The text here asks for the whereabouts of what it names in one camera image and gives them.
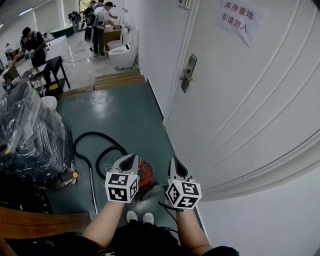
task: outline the white sneaker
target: white sneaker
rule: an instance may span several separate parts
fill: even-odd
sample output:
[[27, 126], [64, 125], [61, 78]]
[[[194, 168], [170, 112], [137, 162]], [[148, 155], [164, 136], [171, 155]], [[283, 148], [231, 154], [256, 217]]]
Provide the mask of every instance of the white sneaker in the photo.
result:
[[126, 221], [129, 223], [130, 220], [138, 221], [138, 216], [133, 210], [130, 210], [126, 213]]
[[154, 224], [155, 222], [155, 218], [153, 216], [153, 214], [151, 212], [146, 212], [144, 215], [143, 215], [143, 224], [144, 223], [150, 223], [150, 224]]

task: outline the paper sign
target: paper sign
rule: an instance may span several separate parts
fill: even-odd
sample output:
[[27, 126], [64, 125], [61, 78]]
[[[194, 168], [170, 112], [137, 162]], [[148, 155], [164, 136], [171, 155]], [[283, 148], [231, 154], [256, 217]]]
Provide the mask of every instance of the paper sign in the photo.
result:
[[265, 23], [268, 11], [244, 0], [220, 0], [216, 25], [237, 34], [252, 48]]

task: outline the cap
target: cap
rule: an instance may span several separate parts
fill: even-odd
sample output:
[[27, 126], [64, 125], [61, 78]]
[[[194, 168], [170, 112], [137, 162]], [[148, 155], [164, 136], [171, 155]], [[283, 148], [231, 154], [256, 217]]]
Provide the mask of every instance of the cap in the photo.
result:
[[111, 7], [116, 7], [112, 2], [106, 2], [105, 6], [111, 6]]

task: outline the ceiling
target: ceiling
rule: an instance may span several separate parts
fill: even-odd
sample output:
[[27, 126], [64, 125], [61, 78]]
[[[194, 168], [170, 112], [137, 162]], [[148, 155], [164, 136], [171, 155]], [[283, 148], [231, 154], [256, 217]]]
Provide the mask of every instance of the ceiling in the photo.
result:
[[38, 7], [45, 2], [48, 2], [48, 0], [5, 0], [0, 7], [0, 23], [3, 22], [1, 30], [4, 30], [16, 21], [19, 18], [19, 13], [29, 8]]

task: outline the yellow tag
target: yellow tag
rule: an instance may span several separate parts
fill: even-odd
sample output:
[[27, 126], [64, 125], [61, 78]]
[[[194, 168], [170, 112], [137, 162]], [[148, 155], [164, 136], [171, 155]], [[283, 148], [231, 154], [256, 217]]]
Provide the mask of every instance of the yellow tag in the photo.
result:
[[10, 153], [10, 145], [8, 145], [8, 147], [6, 148], [4, 154], [8, 155]]
[[49, 91], [50, 91], [50, 90], [57, 89], [57, 88], [58, 88], [58, 84], [57, 84], [57, 83], [55, 83], [55, 84], [53, 84], [53, 85], [50, 85], [50, 87], [49, 87]]

